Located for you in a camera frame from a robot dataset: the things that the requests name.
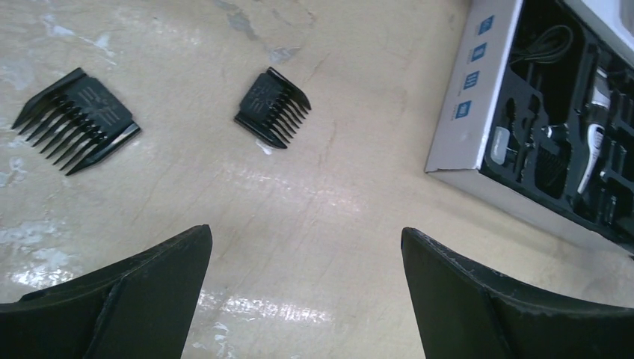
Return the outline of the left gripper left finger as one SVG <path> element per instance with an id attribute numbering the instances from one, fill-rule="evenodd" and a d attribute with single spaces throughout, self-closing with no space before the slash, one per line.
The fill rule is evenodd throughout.
<path id="1" fill-rule="evenodd" d="M 180 358 L 212 253 L 206 224 L 1 306 L 3 358 Z"/>

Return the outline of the small black comb guard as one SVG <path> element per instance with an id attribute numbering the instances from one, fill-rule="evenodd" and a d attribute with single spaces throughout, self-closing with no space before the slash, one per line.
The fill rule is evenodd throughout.
<path id="1" fill-rule="evenodd" d="M 553 153 L 544 147 L 538 148 L 535 164 L 535 185 L 547 194 L 558 195 L 564 186 L 567 157 Z"/>

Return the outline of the large black comb guard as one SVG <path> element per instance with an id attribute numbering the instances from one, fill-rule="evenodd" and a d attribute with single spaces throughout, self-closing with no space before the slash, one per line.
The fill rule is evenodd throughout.
<path id="1" fill-rule="evenodd" d="M 97 165 L 141 133 L 132 112 L 81 67 L 27 101 L 12 124 L 67 176 Z"/>

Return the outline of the white hair clipper kit box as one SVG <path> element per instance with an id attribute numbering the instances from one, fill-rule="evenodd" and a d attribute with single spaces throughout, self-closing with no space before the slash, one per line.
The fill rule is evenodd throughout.
<path id="1" fill-rule="evenodd" d="M 511 43 L 525 1 L 474 1 L 428 155 L 426 172 L 541 230 L 584 248 L 632 251 L 481 172 Z M 631 1 L 562 1 L 633 66 Z"/>

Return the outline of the medium black comb guard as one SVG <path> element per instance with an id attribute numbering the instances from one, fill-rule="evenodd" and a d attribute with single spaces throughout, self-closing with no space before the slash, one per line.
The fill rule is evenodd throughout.
<path id="1" fill-rule="evenodd" d="M 306 94 L 269 67 L 244 95 L 234 121 L 267 145 L 286 149 L 311 109 Z"/>

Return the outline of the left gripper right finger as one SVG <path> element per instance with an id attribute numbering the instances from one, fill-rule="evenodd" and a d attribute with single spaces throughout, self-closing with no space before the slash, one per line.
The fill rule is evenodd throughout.
<path id="1" fill-rule="evenodd" d="M 401 254 L 427 358 L 631 358 L 633 310 L 516 280 L 423 232 Z"/>

